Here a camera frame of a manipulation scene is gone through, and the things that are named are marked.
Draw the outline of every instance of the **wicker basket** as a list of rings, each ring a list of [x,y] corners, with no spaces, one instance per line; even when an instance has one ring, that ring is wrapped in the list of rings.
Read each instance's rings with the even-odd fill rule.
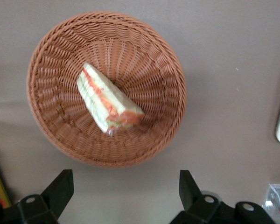
[[[76,86],[84,62],[142,108],[139,125],[102,133]],[[46,136],[65,154],[95,166],[127,167],[152,158],[172,140],[185,112],[185,79],[173,50],[147,24],[118,13],[81,14],[55,26],[33,53],[27,85]]]

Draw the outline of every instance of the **bread slice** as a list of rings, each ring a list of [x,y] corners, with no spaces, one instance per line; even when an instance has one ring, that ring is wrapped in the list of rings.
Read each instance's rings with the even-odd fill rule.
[[[83,65],[77,85],[87,109],[103,132],[131,127],[144,117],[139,106],[88,63]]]

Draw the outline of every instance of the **plastic wrap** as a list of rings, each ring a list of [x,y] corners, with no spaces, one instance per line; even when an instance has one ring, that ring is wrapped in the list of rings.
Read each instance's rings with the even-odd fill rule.
[[[98,127],[109,135],[138,124],[144,117],[139,106],[130,100],[104,74],[85,63],[77,86]]]
[[[263,209],[280,224],[280,184],[270,184]]]

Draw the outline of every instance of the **black clamp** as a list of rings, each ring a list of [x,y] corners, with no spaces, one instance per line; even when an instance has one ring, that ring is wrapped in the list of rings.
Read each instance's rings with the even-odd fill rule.
[[[0,224],[57,224],[73,194],[73,172],[65,169],[40,195],[29,195],[7,209],[0,204]]]
[[[275,224],[252,202],[239,202],[232,208],[216,197],[203,195],[188,170],[181,170],[179,195],[185,211],[170,224]]]

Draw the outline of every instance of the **gray table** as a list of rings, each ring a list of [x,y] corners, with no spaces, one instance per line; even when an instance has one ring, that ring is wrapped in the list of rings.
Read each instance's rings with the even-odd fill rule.
[[[171,144],[132,168],[102,169],[57,150],[34,121],[27,68],[40,39],[83,12],[115,11],[151,25],[187,80],[185,118]],[[263,203],[280,182],[280,0],[0,0],[0,168],[17,200],[40,193],[64,168],[75,194],[62,224],[166,224],[182,209],[180,169],[201,189]]]

